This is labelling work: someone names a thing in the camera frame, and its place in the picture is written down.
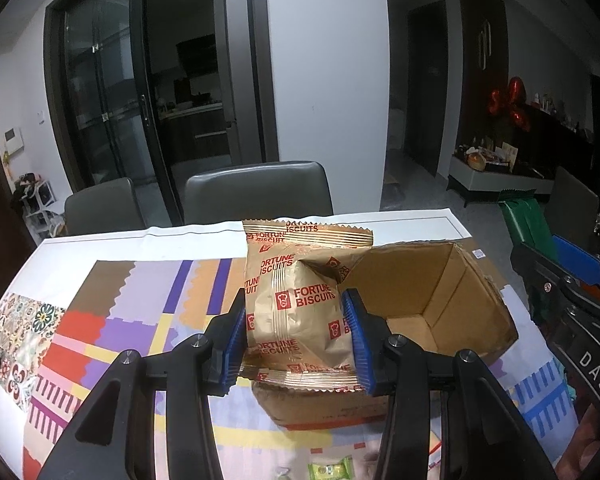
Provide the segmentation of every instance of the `gray chair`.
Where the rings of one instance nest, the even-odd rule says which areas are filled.
[[[71,236],[146,229],[131,179],[109,180],[72,194],[64,203]]]
[[[552,234],[587,250],[599,202],[592,190],[560,167],[555,172],[554,188],[544,208],[544,218]]]
[[[185,224],[333,214],[317,162],[268,162],[199,173],[187,180]]]

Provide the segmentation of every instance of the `biscuit package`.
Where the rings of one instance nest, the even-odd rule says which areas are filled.
[[[317,372],[320,389],[336,388],[328,372],[354,376],[351,334],[337,285],[371,248],[373,233],[304,222],[243,225],[248,243],[246,375],[258,370],[257,378],[266,381],[270,372],[298,387],[292,378],[302,374],[310,387],[312,375],[306,372]]]

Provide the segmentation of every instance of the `open cardboard box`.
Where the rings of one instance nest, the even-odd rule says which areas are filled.
[[[339,289],[356,288],[368,312],[427,351],[455,355],[471,348],[492,364],[518,332],[499,293],[504,280],[474,249],[471,238],[374,247]],[[280,426],[344,426],[386,411],[385,399],[361,393],[307,393],[257,383],[253,391]]]

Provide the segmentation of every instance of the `colorful tablecloth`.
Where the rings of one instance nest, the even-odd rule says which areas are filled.
[[[209,319],[227,312],[242,286],[242,259],[97,262],[62,317],[38,369],[24,433],[24,478],[34,480],[62,429],[110,362],[127,348],[173,349]],[[320,431],[286,431],[258,405],[247,380],[210,410],[226,478],[308,477],[307,464],[351,455],[368,478],[384,423]],[[158,479],[166,479],[164,394],[156,399]]]
[[[169,351],[202,332],[213,316],[228,311],[242,286],[243,270],[242,258],[97,262],[66,311],[7,296],[0,306],[0,346],[10,369],[4,367],[0,384],[13,392],[17,383],[20,395],[11,395],[27,414],[24,478],[36,478],[62,429],[120,351],[136,348],[144,355]],[[576,427],[573,407],[558,363],[525,307],[510,286],[502,293],[520,339],[491,370],[553,461]],[[20,366],[15,372],[14,365]],[[21,368],[26,380],[18,381]],[[371,478],[382,422],[320,431],[283,430],[256,402],[246,380],[238,380],[227,396],[209,401],[226,478],[306,479],[308,463],[334,463],[346,456],[352,457],[355,478]],[[168,478],[164,410],[164,394],[159,392],[158,479]],[[432,454],[434,462],[435,457],[439,450]]]

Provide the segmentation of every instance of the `heart-shaped balloon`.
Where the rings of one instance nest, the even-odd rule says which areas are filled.
[[[525,84],[518,76],[514,76],[509,81],[509,105],[521,105],[526,103]]]
[[[500,95],[500,90],[497,88],[491,90],[491,94],[489,95],[489,104],[487,105],[487,110],[491,115],[497,115],[502,108],[502,96]]]
[[[511,121],[519,128],[522,128],[526,132],[531,130],[531,124],[529,123],[529,117],[524,110],[516,106],[512,106],[509,112]]]

